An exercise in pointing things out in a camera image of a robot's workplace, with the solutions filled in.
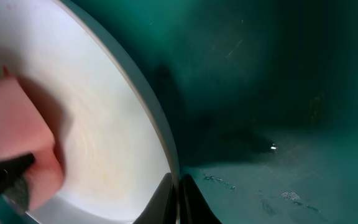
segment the green surface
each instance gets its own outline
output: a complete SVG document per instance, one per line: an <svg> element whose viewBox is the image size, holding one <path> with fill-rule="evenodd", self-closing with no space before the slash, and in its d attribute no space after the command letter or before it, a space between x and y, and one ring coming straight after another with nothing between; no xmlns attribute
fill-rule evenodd
<svg viewBox="0 0 358 224"><path fill-rule="evenodd" d="M358 223L358 1L73 2L142 70L223 223Z"/></svg>

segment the red sponge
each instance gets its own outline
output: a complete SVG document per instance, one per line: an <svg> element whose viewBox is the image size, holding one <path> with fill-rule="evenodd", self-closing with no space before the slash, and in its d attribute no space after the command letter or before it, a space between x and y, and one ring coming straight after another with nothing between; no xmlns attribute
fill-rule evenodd
<svg viewBox="0 0 358 224"><path fill-rule="evenodd" d="M35 163L25 173L28 209L50 199L62 186L63 174L53 147L55 140L44 119L14 77L0 80L0 161L33 153Z"/></svg>

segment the red stain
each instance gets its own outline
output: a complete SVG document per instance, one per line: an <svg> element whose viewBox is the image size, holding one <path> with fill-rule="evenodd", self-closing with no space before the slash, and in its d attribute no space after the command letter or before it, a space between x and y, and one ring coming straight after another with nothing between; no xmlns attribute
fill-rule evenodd
<svg viewBox="0 0 358 224"><path fill-rule="evenodd" d="M4 77L9 76L9 69L5 65L2 67L2 74L4 74Z"/></svg>

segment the white bowl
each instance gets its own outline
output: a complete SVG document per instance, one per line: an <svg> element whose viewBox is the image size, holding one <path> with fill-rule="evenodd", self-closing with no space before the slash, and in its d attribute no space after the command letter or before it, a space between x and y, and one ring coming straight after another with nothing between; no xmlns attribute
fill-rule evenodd
<svg viewBox="0 0 358 224"><path fill-rule="evenodd" d="M65 161L63 188L29 215L44 224L130 223L167 172L177 184L175 143L125 50L65 2L0 0L0 76L6 67L27 79Z"/></svg>

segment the pink sponge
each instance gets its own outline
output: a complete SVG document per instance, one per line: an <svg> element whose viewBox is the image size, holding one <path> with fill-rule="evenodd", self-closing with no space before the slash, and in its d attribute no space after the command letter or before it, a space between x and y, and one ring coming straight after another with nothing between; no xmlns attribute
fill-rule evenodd
<svg viewBox="0 0 358 224"><path fill-rule="evenodd" d="M25 172L28 209L50 199L62 186L63 174L53 147L55 140L44 119L14 77L0 80L0 161L33 153Z"/></svg>

